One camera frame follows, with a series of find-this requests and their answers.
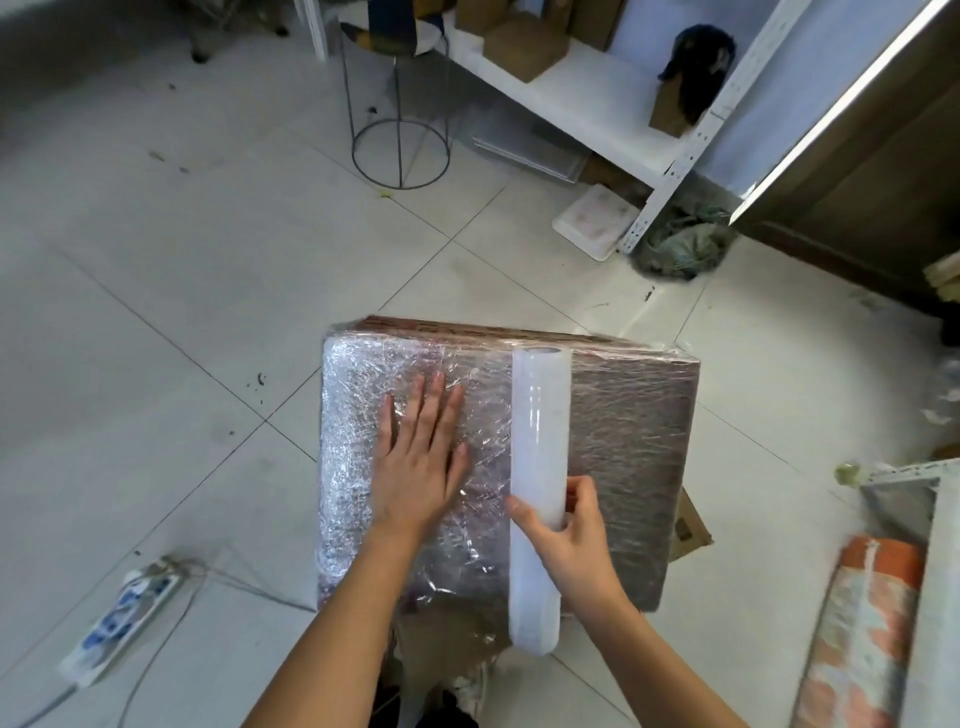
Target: white tile floor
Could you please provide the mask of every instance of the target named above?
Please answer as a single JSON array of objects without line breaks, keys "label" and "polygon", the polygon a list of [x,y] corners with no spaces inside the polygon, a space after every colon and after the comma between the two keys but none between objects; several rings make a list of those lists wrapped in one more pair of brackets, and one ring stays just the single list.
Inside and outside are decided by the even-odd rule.
[{"label": "white tile floor", "polygon": [[[382,88],[368,66],[360,109]],[[702,358],[684,482],[716,544],[670,568],[652,620],[752,725],[783,725],[861,524],[832,467],[924,454],[936,323],[751,240],[645,303],[650,283],[623,259],[597,264],[550,229],[574,190],[459,143],[441,182],[383,197],[349,164],[339,73],[301,36],[238,37],[203,67],[166,39],[10,116],[0,713],[54,694],[57,661],[120,575],[166,550],[311,599],[320,340],[382,310],[677,341]],[[179,604],[42,725],[111,725]],[[236,725],[306,623],[209,587],[130,724]],[[499,664],[484,715],[630,721],[573,622],[555,658]]]}]

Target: power strip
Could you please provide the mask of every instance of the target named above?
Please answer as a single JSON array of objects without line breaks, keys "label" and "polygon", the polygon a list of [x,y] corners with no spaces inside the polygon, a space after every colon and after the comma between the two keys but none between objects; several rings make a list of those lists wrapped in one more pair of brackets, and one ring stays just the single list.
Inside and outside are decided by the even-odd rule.
[{"label": "power strip", "polygon": [[186,579],[175,561],[162,557],[127,574],[113,606],[96,622],[60,663],[60,675],[86,688],[117,661],[124,648],[150,621]]}]

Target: round metal stool frame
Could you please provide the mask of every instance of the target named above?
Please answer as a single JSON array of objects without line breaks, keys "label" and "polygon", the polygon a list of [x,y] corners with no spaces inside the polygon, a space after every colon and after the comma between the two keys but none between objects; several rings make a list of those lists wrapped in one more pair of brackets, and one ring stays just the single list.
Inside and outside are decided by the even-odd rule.
[{"label": "round metal stool frame", "polygon": [[[344,30],[340,29],[340,56],[343,60],[344,65],[344,88],[347,90],[347,114],[350,120],[350,138],[351,149],[350,156],[353,158],[353,166],[357,168],[357,172],[364,176],[365,179],[377,184],[381,187],[387,189],[421,189],[426,187],[429,184],[433,184],[440,177],[446,174],[446,170],[450,168],[450,41],[446,37],[446,33],[441,34],[441,40],[444,42],[444,49],[446,55],[446,65],[444,66],[444,133],[440,134],[436,129],[434,129],[430,124],[425,121],[419,121],[419,119],[404,119],[402,106],[400,104],[400,72],[397,64],[398,56],[394,56],[394,93],[396,95],[396,116],[391,116],[386,119],[376,119],[369,124],[367,124],[359,132],[356,131],[356,125],[353,123],[353,104],[350,101],[350,83],[347,73],[347,41],[349,38]],[[360,166],[360,163],[357,161],[357,149],[360,146],[360,140],[363,138],[363,135],[371,130],[373,127],[380,126],[382,124],[396,124],[396,167],[397,167],[397,178],[399,184],[386,184],[381,180],[375,180],[373,177],[368,175],[363,168]],[[400,129],[403,124],[413,124],[419,127],[424,127],[428,132],[435,135],[440,141],[444,144],[444,151],[446,152],[446,164],[440,173],[428,182],[423,182],[422,184],[404,184],[403,179],[403,145],[400,141]]]}]

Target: hand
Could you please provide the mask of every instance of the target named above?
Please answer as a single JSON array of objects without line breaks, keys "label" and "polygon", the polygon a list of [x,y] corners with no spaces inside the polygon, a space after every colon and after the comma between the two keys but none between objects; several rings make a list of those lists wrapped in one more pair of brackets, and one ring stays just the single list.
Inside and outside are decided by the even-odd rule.
[{"label": "hand", "polygon": [[441,414],[444,375],[430,379],[423,398],[424,377],[410,387],[407,411],[394,442],[394,398],[380,405],[380,423],[373,448],[371,530],[389,532],[420,547],[456,496],[467,474],[467,444],[450,454],[464,404],[464,388],[454,387]]},{"label": "hand", "polygon": [[554,531],[537,512],[517,497],[507,498],[507,512],[530,543],[557,585],[580,617],[610,600],[626,599],[607,548],[607,530],[597,503],[597,490],[588,475],[566,479],[566,527]]}]

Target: forearm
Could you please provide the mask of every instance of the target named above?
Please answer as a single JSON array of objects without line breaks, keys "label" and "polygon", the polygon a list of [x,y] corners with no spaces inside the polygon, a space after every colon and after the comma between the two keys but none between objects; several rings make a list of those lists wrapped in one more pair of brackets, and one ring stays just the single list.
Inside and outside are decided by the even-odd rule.
[{"label": "forearm", "polygon": [[580,618],[643,728],[747,728],[625,595]]},{"label": "forearm", "polygon": [[244,728],[363,728],[390,622],[418,544],[372,527],[343,582],[307,627]]}]

